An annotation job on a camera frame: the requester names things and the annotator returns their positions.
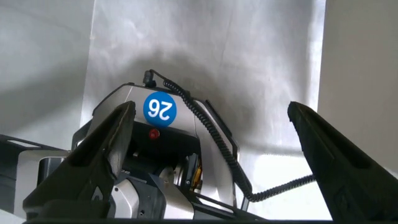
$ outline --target coiled cable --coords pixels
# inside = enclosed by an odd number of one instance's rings
[[[216,126],[211,122],[211,119],[205,113],[205,111],[198,105],[198,103],[187,93],[182,87],[174,83],[172,80],[165,78],[155,70],[149,70],[151,73],[156,74],[161,79],[163,79],[163,86],[172,90],[175,94],[177,94],[185,105],[188,107],[190,111],[200,120],[200,122],[205,126],[207,131],[210,133],[210,136],[213,138],[214,142],[216,143],[218,149],[220,150],[221,155],[223,156],[224,160],[226,161],[229,169],[231,170],[233,180],[238,185],[238,187],[242,190],[243,195],[250,201],[250,202],[260,202],[269,197],[281,194],[288,190],[300,187],[302,185],[311,183],[315,180],[314,175],[308,175],[293,181],[290,181],[286,184],[282,184],[280,186],[271,188],[269,190],[265,190],[263,192],[259,192],[254,194],[252,192],[252,185],[249,179],[246,177],[246,174],[242,170],[240,164],[237,160],[233,157],[231,151],[228,149],[227,145],[224,142],[223,137],[218,132]]]

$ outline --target black plastic part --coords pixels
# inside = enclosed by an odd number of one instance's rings
[[[309,107],[288,116],[335,222],[398,220],[398,180]]]
[[[87,136],[24,200],[28,219],[40,215],[53,200],[74,201],[76,207],[87,200],[109,202],[129,147],[134,116],[135,104],[123,103]]]
[[[39,173],[37,177],[37,185],[43,182],[52,172],[54,172],[63,161],[63,158],[53,157],[45,158],[39,162]]]
[[[200,153],[200,141],[198,138],[185,134],[181,130],[174,128],[155,128],[151,125],[134,122],[132,138],[142,152],[158,154],[164,156],[177,152],[178,154],[190,156],[193,153]],[[158,129],[160,136],[157,139],[149,138],[149,131]]]
[[[195,172],[197,171],[198,168],[198,163],[199,163],[199,155],[197,154],[192,154],[191,156],[188,157],[188,161],[185,164],[184,167],[184,173],[182,174],[181,178],[181,189],[182,190],[190,190],[191,188],[191,183],[193,182],[193,178],[195,175]]]
[[[147,88],[155,88],[156,87],[156,81],[154,80],[154,74],[150,71],[145,71],[144,79],[142,82],[143,82],[143,84],[145,84],[145,87],[147,87]]]
[[[18,142],[36,147],[25,147]],[[0,209],[14,212],[15,184],[19,154],[26,150],[61,150],[0,134]]]
[[[38,218],[107,218],[109,207],[109,202],[100,200],[52,200],[44,205]]]
[[[77,147],[77,144],[87,136],[88,130],[90,129],[90,126],[91,126],[91,122],[92,122],[92,119],[89,122],[87,122],[85,125],[83,125],[83,127],[81,127],[77,132],[75,132],[73,134],[71,150],[75,150]]]

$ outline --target red button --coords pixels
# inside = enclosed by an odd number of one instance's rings
[[[159,130],[158,129],[151,129],[150,131],[149,131],[149,138],[151,139],[151,140],[155,140],[155,139],[157,139],[157,138],[159,138],[159,136],[160,136],[160,132],[159,132]]]

